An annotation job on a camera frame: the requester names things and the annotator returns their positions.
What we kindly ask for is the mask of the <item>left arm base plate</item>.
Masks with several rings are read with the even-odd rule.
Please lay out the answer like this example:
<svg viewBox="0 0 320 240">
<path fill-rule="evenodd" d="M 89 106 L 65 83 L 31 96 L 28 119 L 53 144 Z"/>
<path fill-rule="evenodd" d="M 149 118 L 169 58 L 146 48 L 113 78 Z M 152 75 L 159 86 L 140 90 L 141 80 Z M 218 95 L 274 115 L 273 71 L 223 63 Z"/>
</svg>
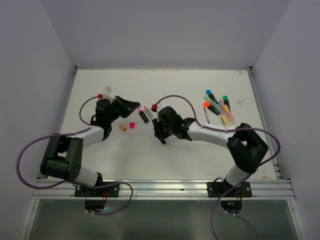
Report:
<svg viewBox="0 0 320 240">
<path fill-rule="evenodd" d="M 74 196 L 78 198 L 117 198 L 120 184 L 116 181 L 103 181 L 99 186 L 80 185 L 75 189 Z"/>
</svg>

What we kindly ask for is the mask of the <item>thin grey marker pen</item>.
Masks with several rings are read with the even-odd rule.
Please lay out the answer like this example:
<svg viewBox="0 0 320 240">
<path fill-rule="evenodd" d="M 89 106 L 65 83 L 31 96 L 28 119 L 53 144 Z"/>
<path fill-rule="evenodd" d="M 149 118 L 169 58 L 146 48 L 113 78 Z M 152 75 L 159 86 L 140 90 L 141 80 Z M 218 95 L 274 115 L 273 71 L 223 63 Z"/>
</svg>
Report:
<svg viewBox="0 0 320 240">
<path fill-rule="evenodd" d="M 208 112 L 207 112 L 207 109 L 205 106 L 203 106 L 203 111 L 204 111 L 204 115 L 205 115 L 207 123 L 210 124 L 210 119 L 209 119 Z"/>
</svg>

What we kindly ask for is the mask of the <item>aluminium front rail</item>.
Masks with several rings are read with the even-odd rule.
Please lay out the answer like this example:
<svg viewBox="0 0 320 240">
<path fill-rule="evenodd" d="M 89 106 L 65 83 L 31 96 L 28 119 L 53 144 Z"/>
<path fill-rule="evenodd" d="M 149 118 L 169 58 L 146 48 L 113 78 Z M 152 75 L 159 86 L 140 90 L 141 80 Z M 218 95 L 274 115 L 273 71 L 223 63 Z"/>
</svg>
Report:
<svg viewBox="0 0 320 240">
<path fill-rule="evenodd" d="M 134 200 L 214 200 L 208 180 L 126 180 L 133 188 Z M 71 183 L 62 183 L 50 189 L 36 189 L 33 199 L 71 200 L 75 196 Z M 294 200 L 296 198 L 289 180 L 249 180 L 238 189 L 234 199 L 243 200 Z"/>
</svg>

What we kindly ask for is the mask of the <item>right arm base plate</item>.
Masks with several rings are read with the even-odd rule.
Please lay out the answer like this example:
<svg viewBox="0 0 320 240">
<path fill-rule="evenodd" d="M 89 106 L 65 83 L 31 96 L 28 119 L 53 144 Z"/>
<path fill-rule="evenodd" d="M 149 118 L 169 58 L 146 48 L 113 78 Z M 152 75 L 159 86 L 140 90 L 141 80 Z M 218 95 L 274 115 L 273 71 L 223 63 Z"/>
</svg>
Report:
<svg viewBox="0 0 320 240">
<path fill-rule="evenodd" d="M 228 194 L 224 196 L 225 198 L 251 198 L 253 196 L 251 185 L 247 181 L 245 181 L 232 191 L 230 191 L 230 189 L 232 189 L 233 186 L 225 181 L 210 181 L 206 183 L 206 187 L 209 198 L 219 198 L 225 192 L 228 192 Z"/>
</svg>

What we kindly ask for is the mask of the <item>black pink highlighter pen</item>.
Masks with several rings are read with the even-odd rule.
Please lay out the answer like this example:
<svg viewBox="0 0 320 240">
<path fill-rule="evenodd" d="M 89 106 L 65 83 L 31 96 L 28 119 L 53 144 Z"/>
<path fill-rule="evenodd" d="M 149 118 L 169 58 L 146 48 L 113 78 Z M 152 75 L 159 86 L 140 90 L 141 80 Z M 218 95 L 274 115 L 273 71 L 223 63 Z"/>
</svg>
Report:
<svg viewBox="0 0 320 240">
<path fill-rule="evenodd" d="M 141 110 L 140 108 L 138 109 L 138 114 L 141 117 L 141 119 L 143 120 L 143 122 L 145 124 L 147 124 L 149 122 L 149 119 L 147 117 L 147 115 L 145 114 L 145 112 L 143 110 Z"/>
</svg>

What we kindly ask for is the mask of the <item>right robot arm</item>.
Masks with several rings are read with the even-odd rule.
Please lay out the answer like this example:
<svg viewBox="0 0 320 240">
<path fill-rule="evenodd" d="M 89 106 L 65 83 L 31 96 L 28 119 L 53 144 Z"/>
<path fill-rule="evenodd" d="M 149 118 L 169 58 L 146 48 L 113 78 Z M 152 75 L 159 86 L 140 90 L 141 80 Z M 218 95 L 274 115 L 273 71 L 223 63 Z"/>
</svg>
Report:
<svg viewBox="0 0 320 240">
<path fill-rule="evenodd" d="M 211 143 L 229 150 L 234 166 L 223 180 L 222 189 L 227 196 L 235 196 L 241 190 L 240 182 L 256 172 L 269 150 L 265 141 L 246 123 L 215 131 L 211 124 L 198 123 L 192 117 L 182 118 L 171 106 L 154 104 L 151 110 L 156 113 L 152 120 L 154 136 L 162 144 L 166 144 L 166 138 L 175 136 L 180 140 Z"/>
</svg>

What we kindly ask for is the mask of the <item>orange black highlighter pen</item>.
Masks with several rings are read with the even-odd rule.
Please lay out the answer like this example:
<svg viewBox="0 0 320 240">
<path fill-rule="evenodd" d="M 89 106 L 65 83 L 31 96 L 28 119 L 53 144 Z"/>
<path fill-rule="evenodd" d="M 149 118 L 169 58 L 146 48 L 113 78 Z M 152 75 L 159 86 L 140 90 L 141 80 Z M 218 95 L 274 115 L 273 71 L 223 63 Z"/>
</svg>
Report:
<svg viewBox="0 0 320 240">
<path fill-rule="evenodd" d="M 219 116 L 220 115 L 220 111 L 217 110 L 215 107 L 213 107 L 209 102 L 205 101 L 203 103 L 204 107 L 207 108 L 208 110 L 210 110 L 211 112 L 213 112 L 215 115 Z"/>
</svg>

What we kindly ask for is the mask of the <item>peach highlighter cap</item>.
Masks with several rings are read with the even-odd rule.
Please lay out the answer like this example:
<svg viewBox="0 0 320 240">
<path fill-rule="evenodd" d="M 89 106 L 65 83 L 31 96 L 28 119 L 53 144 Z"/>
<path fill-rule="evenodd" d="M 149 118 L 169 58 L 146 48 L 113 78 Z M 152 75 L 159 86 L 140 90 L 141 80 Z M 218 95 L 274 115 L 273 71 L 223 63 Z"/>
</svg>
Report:
<svg viewBox="0 0 320 240">
<path fill-rule="evenodd" d="M 118 127 L 121 129 L 121 131 L 125 132 L 127 130 L 126 126 L 123 124 L 119 124 Z"/>
</svg>

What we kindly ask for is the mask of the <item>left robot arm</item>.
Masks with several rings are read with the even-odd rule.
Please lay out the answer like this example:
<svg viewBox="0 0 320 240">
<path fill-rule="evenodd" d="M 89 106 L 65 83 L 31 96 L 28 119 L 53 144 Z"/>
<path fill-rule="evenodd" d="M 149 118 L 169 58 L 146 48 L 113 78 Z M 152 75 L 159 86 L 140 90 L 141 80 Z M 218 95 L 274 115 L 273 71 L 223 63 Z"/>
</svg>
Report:
<svg viewBox="0 0 320 240">
<path fill-rule="evenodd" d="M 92 196 L 101 195 L 104 190 L 102 175 L 82 165 L 83 150 L 105 141 L 112 131 L 112 123 L 129 117 L 140 105 L 119 96 L 100 97 L 87 130 L 72 135 L 55 134 L 50 138 L 40 173 L 85 186 Z"/>
</svg>

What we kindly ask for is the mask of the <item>aluminium rail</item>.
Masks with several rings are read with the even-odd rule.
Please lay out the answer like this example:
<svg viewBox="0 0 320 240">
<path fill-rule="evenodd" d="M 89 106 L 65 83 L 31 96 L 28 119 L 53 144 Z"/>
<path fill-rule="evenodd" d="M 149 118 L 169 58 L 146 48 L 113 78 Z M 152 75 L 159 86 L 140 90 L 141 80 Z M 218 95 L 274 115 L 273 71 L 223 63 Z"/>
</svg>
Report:
<svg viewBox="0 0 320 240">
<path fill-rule="evenodd" d="M 133 188 L 134 200 L 214 200 L 208 180 L 126 180 Z M 71 200 L 75 196 L 71 183 L 62 183 L 50 189 L 36 189 L 33 199 Z M 243 200 L 294 200 L 296 198 L 289 180 L 249 180 L 238 189 L 234 199 Z"/>
<path fill-rule="evenodd" d="M 268 131 L 268 125 L 266 123 L 266 119 L 265 119 L 265 115 L 264 115 L 264 111 L 262 109 L 262 105 L 261 105 L 261 101 L 260 101 L 260 98 L 259 98 L 259 95 L 258 95 L 258 92 L 257 92 L 257 88 L 256 88 L 256 85 L 255 85 L 255 82 L 254 82 L 254 78 L 253 78 L 253 67 L 252 66 L 249 66 L 249 67 L 245 67 L 244 70 L 247 72 L 248 74 L 248 78 L 249 78 L 249 81 L 250 81 L 250 85 L 251 85 L 251 88 L 252 88 L 252 91 L 253 91 L 253 95 L 254 95 L 254 99 L 255 99 L 255 102 L 256 102 L 256 105 L 257 105 L 257 109 L 258 109 L 258 112 L 259 112 L 259 117 L 260 117 L 260 120 L 261 120 L 261 124 L 262 124 L 262 127 Z M 265 137 L 266 137 L 266 141 L 267 141 L 267 144 L 269 146 L 269 151 L 270 151 L 270 154 L 273 155 L 276 153 L 276 149 L 274 148 L 274 144 L 276 144 L 276 141 L 270 136 L 268 135 L 267 133 L 264 134 Z M 285 178 L 281 172 L 281 169 L 280 169 L 280 165 L 277 161 L 277 158 L 273 158 L 272 160 L 272 164 L 273 164 L 273 167 L 274 167 L 274 170 L 275 170 L 275 175 L 276 175 L 276 178 L 278 180 L 291 180 L 290 178 Z"/>
</svg>

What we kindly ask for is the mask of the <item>mint green highlighter pen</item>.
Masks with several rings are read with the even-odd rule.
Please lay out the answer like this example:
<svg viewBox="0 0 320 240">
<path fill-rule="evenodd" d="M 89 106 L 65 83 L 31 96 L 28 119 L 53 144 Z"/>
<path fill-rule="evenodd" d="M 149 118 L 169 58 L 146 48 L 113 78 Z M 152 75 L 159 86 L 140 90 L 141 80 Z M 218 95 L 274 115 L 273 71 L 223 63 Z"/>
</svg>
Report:
<svg viewBox="0 0 320 240">
<path fill-rule="evenodd" d="M 205 95 L 203 97 L 203 99 L 208 102 L 210 105 L 212 105 L 213 107 L 215 107 L 216 109 L 220 110 L 220 106 L 218 103 L 215 103 L 208 95 Z"/>
</svg>

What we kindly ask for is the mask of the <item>aluminium right side rail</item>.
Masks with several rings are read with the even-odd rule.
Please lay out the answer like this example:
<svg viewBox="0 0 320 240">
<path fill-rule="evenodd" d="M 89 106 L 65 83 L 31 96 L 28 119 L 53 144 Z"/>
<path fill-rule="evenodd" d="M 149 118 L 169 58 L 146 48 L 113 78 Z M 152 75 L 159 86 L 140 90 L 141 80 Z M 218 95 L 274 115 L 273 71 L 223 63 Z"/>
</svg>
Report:
<svg viewBox="0 0 320 240">
<path fill-rule="evenodd" d="M 251 85 L 251 88 L 252 88 L 252 91 L 253 91 L 253 95 L 254 95 L 254 99 L 255 99 L 255 102 L 256 102 L 256 105 L 257 105 L 257 109 L 258 109 L 258 112 L 259 112 L 259 117 L 260 117 L 260 120 L 261 120 L 261 124 L 262 124 L 262 127 L 268 131 L 268 125 L 266 123 L 266 119 L 265 119 L 265 115 L 264 115 L 264 111 L 262 109 L 262 105 L 261 105 L 261 101 L 260 101 L 260 98 L 259 98 L 259 95 L 258 95 L 258 92 L 257 92 L 257 88 L 256 88 L 256 85 L 255 85 L 255 82 L 254 82 L 254 78 L 253 78 L 253 67 L 252 66 L 249 66 L 249 67 L 245 67 L 244 70 L 247 72 L 248 74 L 248 78 L 249 78 L 249 81 L 250 81 L 250 85 Z M 267 144 L 269 146 L 269 151 L 270 151 L 270 154 L 273 155 L 276 153 L 276 149 L 274 148 L 274 144 L 276 144 L 276 141 L 270 136 L 268 135 L 267 133 L 264 134 L 265 137 L 266 137 L 266 141 L 267 141 Z M 285 178 L 281 172 L 281 169 L 280 169 L 280 165 L 277 161 L 277 158 L 273 158 L 272 160 L 272 164 L 273 164 L 273 167 L 274 167 L 274 170 L 275 170 L 275 175 L 276 175 L 276 178 L 278 180 L 291 180 L 290 178 Z"/>
</svg>

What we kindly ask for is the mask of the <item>lilac pastel highlighter pen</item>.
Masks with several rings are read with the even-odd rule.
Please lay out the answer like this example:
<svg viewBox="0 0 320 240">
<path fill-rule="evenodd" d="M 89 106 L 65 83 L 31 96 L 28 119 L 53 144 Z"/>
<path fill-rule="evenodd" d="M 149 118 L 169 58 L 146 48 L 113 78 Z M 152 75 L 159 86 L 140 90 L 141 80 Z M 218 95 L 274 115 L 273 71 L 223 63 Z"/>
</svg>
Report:
<svg viewBox="0 0 320 240">
<path fill-rule="evenodd" d="M 219 107 L 221 109 L 221 120 L 222 120 L 222 123 L 223 123 L 224 126 L 230 127 L 231 123 L 230 123 L 230 121 L 229 121 L 229 119 L 227 117 L 227 114 L 225 112 L 224 105 L 225 105 L 224 101 L 220 100 L 219 101 Z"/>
</svg>

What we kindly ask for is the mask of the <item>yellow pastel highlighter pen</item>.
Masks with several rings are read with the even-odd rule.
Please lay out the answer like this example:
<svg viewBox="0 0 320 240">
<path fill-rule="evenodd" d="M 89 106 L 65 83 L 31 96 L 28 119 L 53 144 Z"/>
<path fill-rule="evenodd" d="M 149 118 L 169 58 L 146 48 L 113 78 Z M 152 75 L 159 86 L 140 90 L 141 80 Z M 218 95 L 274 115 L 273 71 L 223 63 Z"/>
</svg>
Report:
<svg viewBox="0 0 320 240">
<path fill-rule="evenodd" d="M 230 121 L 230 123 L 233 125 L 236 124 L 236 120 L 235 120 L 234 116 L 232 115 L 229 107 L 226 104 L 224 104 L 223 109 L 224 109 L 224 112 L 226 113 L 227 118 Z"/>
</svg>

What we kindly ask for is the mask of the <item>pink highlighter cap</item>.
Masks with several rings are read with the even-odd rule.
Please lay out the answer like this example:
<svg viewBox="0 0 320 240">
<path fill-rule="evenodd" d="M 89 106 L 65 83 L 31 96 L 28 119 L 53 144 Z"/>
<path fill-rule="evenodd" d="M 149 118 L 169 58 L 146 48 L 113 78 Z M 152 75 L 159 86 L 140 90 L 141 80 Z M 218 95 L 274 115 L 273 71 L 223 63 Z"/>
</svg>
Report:
<svg viewBox="0 0 320 240">
<path fill-rule="evenodd" d="M 131 122 L 131 123 L 129 124 L 129 128 L 130 128 L 130 129 L 134 129 L 135 126 L 136 126 L 136 124 L 135 124 L 134 122 Z"/>
</svg>

